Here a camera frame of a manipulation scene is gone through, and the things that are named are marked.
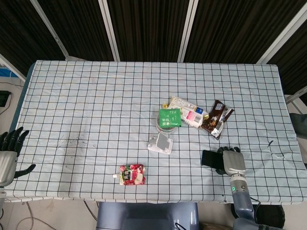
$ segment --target green package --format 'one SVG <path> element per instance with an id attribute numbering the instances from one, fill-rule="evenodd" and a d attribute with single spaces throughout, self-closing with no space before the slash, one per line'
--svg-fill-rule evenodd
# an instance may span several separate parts
<path id="1" fill-rule="evenodd" d="M 161 128 L 181 126 L 180 109 L 160 109 L 159 126 Z"/>

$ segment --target smartphone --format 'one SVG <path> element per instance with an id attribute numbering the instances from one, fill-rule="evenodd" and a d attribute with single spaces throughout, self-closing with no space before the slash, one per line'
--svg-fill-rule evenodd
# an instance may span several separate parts
<path id="1" fill-rule="evenodd" d="M 223 154 L 208 150 L 202 151 L 201 165 L 209 166 L 214 169 L 225 170 Z"/>

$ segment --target checkered tablecloth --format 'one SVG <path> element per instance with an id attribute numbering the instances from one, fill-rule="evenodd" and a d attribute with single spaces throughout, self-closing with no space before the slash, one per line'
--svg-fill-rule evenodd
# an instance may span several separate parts
<path id="1" fill-rule="evenodd" d="M 158 111 L 171 96 L 208 112 L 218 99 L 235 112 L 219 141 L 184 124 L 170 135 L 170 155 L 148 151 Z M 36 168 L 6 187 L 8 201 L 232 202 L 228 176 L 201 167 L 202 150 L 220 146 L 241 148 L 253 198 L 286 203 L 307 196 L 272 65 L 37 61 L 17 126 L 31 131 L 17 169 Z M 119 185 L 112 174 L 133 163 L 145 165 L 146 185 Z"/>

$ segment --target floor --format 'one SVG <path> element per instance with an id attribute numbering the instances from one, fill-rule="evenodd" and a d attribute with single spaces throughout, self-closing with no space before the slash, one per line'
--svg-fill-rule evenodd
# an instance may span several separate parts
<path id="1" fill-rule="evenodd" d="M 18 79 L 0 77 L 0 90 L 8 90 L 13 93 L 10 108 L 0 116 L 0 133 L 9 129 L 21 93 L 21 87 L 14 86 L 13 84 L 23 85 Z M 301 107 L 307 113 L 307 107 L 304 105 L 301 105 Z M 292 105 L 289 105 L 288 109 L 291 112 L 297 112 L 296 108 Z M 299 142 L 304 162 L 307 162 L 307 142 L 302 139 Z M 29 206 L 35 218 L 45 221 L 56 230 L 94 230 L 96 226 L 96 221 L 81 200 L 62 201 L 47 199 L 29 202 Z M 96 202 L 89 201 L 88 206 L 97 215 L 98 208 Z M 284 205 L 283 208 L 286 218 L 284 228 L 286 230 L 306 228 L 307 202 L 298 205 Z M 230 211 L 230 205 L 204 202 L 198 204 L 198 209 L 201 221 L 227 226 L 232 226 L 233 224 L 234 218 Z M 20 220 L 26 217 L 30 217 L 30 213 L 25 202 L 5 203 L 4 214 L 0 223 L 3 225 L 4 230 L 15 230 Z M 31 220 L 26 219 L 20 223 L 18 230 L 29 230 L 30 227 Z M 32 230 L 50 229 L 52 228 L 39 220 L 34 220 Z"/>

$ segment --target brown snack wrapper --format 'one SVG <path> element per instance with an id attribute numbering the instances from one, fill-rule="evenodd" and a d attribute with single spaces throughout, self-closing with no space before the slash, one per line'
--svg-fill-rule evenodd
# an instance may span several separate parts
<path id="1" fill-rule="evenodd" d="M 209 118 L 204 120 L 201 127 L 206 129 L 215 139 L 220 139 L 224 123 L 230 117 L 234 109 L 224 105 L 219 100 L 215 100 L 214 106 L 209 113 Z"/>

